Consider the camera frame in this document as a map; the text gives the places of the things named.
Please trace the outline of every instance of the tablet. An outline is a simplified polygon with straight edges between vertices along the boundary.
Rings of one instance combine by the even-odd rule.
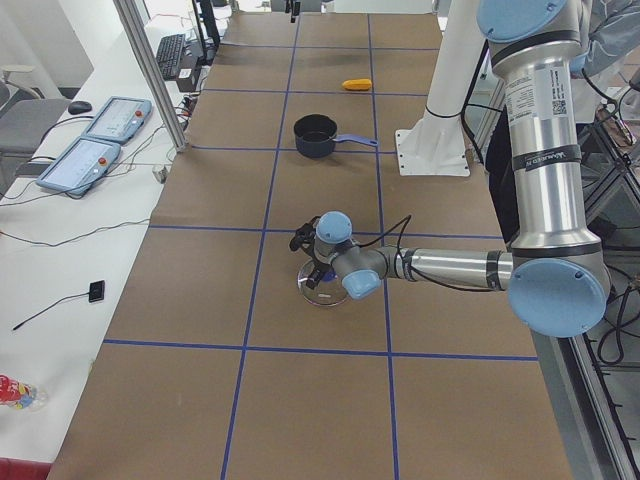
[[[111,97],[83,135],[123,145],[133,138],[151,113],[151,102],[139,98]]]
[[[78,137],[36,180],[50,190],[82,196],[120,156],[117,143]]]

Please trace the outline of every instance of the black pot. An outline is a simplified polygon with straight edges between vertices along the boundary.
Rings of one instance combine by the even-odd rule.
[[[378,146],[378,141],[360,135],[336,135],[338,125],[326,115],[314,113],[298,120],[293,126],[296,148],[308,158],[322,158],[331,154],[336,143],[356,142],[369,147]]]

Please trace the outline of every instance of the pot handle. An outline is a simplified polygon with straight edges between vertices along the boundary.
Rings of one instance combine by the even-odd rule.
[[[333,141],[336,143],[356,142],[356,143],[361,143],[362,145],[367,145],[369,147],[378,146],[377,140],[373,138],[362,137],[360,135],[350,135],[350,134],[338,135],[336,138],[333,139]]]

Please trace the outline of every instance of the white desk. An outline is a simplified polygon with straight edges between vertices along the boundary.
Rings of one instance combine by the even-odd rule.
[[[175,18],[158,17],[147,33],[155,51],[160,38],[181,31]],[[182,95],[174,82],[167,82],[177,105]],[[94,106],[93,112],[112,95],[153,97],[126,36],[114,43],[76,98]],[[65,113],[61,119],[69,117]],[[87,120],[55,128],[36,155],[56,156],[76,138]],[[123,159],[162,124],[154,110],[142,130],[123,148]],[[173,156],[166,130],[135,159],[135,169],[105,178],[80,200],[64,195],[24,205],[0,207],[0,229],[36,241],[58,242],[95,228],[149,218],[162,186],[152,175],[152,166],[168,163]],[[115,173],[124,171],[120,167]],[[19,194],[31,179],[18,179],[7,196]],[[18,200],[47,192],[32,184]],[[60,247],[39,247],[0,236],[0,373],[38,385],[49,393],[45,408],[30,412],[0,407],[0,458],[53,462],[58,454],[96,357],[104,333],[122,293],[140,247],[146,225],[125,226],[97,233]],[[88,291],[89,283],[106,281],[105,300],[89,304],[87,298],[64,302],[32,320],[20,330],[14,325],[58,299]]]

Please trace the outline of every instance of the black mouse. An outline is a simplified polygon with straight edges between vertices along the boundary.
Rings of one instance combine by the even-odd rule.
[[[93,109],[93,106],[89,102],[84,102],[82,100],[76,100],[71,102],[67,107],[67,112],[71,115],[80,115],[81,113],[90,112]]]

